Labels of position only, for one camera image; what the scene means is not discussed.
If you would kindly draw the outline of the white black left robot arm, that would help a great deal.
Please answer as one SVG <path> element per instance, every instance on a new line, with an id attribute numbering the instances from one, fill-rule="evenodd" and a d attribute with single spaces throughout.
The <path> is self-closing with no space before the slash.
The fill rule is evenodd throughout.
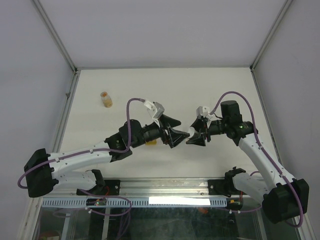
<path id="1" fill-rule="evenodd" d="M 109 164 L 132 155 L 132 149 L 161 139 L 164 145 L 174 148 L 187 139 L 188 132 L 176 130 L 179 120 L 162 115 L 157 122 L 141 126 L 130 119 L 118 132 L 92 146 L 69 151 L 48 153 L 36 150 L 24 166 L 26 186 L 30 198 L 43 197 L 61 189 L 97 195 L 103 192 L 105 180 L 99 169 L 89 169 L 96 164 Z"/>

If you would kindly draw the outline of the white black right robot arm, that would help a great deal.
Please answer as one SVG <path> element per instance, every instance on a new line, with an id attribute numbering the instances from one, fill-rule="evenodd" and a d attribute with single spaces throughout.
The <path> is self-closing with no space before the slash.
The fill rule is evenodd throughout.
<path id="1" fill-rule="evenodd" d="M 196 110 L 196 120 L 191 125 L 192 136 L 187 144 L 205 146 L 215 135 L 226 135 L 252 161 L 260 178 L 252 177 L 244 169 L 233 167 L 213 189 L 226 197 L 243 192 L 262 207 L 266 217 L 277 224 L 294 217 L 303 218 L 308 209 L 309 185 L 296 179 L 279 162 L 273 160 L 263 146 L 251 121 L 243 121 L 239 104 L 235 100 L 220 104 L 222 117 L 213 120 L 206 106 Z"/>

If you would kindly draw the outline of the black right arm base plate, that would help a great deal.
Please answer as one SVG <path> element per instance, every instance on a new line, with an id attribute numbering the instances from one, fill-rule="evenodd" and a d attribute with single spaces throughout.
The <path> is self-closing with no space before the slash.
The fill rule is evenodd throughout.
<path id="1" fill-rule="evenodd" d="M 222 195 L 230 198 L 232 195 L 240 195 L 240 192 L 244 192 L 247 195 L 251 195 L 255 189 L 248 181 L 239 179 L 209 179 L 207 181 L 208 194 Z"/>

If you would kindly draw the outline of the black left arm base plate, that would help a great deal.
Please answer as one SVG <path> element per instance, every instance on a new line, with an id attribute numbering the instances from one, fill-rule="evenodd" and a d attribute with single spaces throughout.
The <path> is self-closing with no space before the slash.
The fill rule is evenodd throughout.
<path id="1" fill-rule="evenodd" d="M 105 179 L 104 183 L 101 181 L 96 183 L 94 187 L 85 190 L 83 192 L 80 189 L 76 190 L 77 196 L 89 196 L 89 195 L 99 195 L 99 196 L 118 196 L 120 194 L 121 181 L 119 179 Z"/>

